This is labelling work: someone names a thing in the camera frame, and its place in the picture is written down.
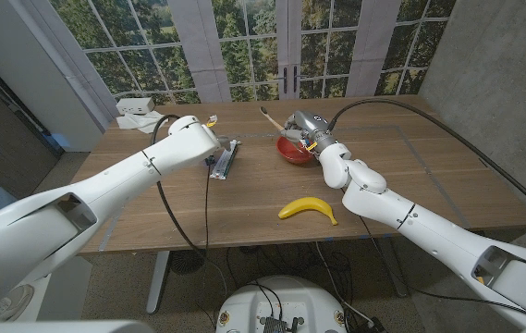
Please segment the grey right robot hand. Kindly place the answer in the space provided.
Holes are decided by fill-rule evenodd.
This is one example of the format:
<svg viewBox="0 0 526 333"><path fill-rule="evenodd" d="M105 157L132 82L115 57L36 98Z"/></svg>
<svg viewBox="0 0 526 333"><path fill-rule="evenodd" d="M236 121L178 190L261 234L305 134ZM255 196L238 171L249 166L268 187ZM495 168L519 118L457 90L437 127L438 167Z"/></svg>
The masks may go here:
<svg viewBox="0 0 526 333"><path fill-rule="evenodd" d="M301 143L308 151L320 154L325 148L336 143L328 129L325 118L306 111L295 111L280 131L293 143Z"/></svg>

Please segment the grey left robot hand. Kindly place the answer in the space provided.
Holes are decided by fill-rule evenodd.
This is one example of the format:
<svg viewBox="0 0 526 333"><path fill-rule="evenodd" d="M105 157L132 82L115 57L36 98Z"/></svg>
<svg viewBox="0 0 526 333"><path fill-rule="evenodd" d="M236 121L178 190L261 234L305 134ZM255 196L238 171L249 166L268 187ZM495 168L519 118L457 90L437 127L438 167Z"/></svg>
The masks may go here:
<svg viewBox="0 0 526 333"><path fill-rule="evenodd" d="M232 138L229 138L229 137L224 136L224 135L217 136L216 139L217 139L217 141L219 143L219 146L221 148L223 148L225 151L231 151L232 150L232 144L233 143L238 143L238 141L236 139L232 139Z"/></svg>

